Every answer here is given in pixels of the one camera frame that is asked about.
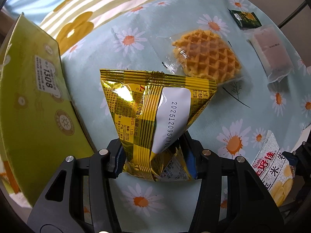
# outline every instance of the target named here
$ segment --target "black metal rod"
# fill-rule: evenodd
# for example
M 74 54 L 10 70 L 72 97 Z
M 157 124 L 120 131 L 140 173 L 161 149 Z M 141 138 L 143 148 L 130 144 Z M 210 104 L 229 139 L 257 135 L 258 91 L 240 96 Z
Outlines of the black metal rod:
M 302 11 L 306 6 L 308 5 L 307 1 L 304 1 L 300 6 L 292 13 L 290 14 L 282 23 L 278 25 L 278 27 L 281 29 L 284 25 L 286 25 L 290 20 L 292 20 L 297 14 Z

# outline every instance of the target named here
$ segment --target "gold snack bag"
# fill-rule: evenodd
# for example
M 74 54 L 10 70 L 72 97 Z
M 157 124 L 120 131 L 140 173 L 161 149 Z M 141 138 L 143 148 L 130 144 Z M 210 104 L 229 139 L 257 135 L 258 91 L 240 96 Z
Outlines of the gold snack bag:
M 174 159 L 188 174 L 182 152 L 173 143 L 215 94 L 215 81 L 155 71 L 102 69 L 100 74 L 127 156 L 124 169 L 155 180 Z

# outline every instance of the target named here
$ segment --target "dark green snack packet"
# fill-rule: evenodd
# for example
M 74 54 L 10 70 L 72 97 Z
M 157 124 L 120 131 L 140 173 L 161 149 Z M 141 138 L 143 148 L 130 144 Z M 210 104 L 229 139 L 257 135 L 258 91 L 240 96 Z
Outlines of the dark green snack packet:
M 262 26 L 254 12 L 237 10 L 229 10 L 229 12 L 240 29 L 254 29 Z

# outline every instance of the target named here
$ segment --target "yellow flower pattern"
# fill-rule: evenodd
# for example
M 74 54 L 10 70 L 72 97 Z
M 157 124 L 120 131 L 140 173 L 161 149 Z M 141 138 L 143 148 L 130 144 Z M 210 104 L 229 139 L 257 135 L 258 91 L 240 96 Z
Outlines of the yellow flower pattern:
M 87 34 L 91 33 L 94 24 L 88 22 L 93 12 L 87 11 L 79 15 L 72 23 L 66 24 L 56 37 L 59 44 L 60 55 L 64 54 L 71 46 L 75 45 Z
M 59 11 L 62 7 L 64 7 L 66 5 L 67 2 L 69 2 L 71 0 L 64 0 L 60 5 L 58 5 L 54 10 L 53 12 L 57 12 Z

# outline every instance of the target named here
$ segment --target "white label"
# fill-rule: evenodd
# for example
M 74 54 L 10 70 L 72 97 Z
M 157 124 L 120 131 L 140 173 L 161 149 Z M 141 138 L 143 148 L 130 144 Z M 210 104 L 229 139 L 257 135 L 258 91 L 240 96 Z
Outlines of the white label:
M 158 180 L 189 180 L 189 177 L 177 157 L 173 155 L 169 163 L 166 165 Z
M 242 18 L 238 14 L 234 14 L 235 18 L 239 21 L 242 21 Z
M 37 88 L 40 91 L 58 95 L 59 90 L 55 84 L 53 64 L 35 55 L 35 68 Z
M 185 132 L 190 102 L 189 89 L 163 88 L 155 118 L 152 152 L 163 152 Z

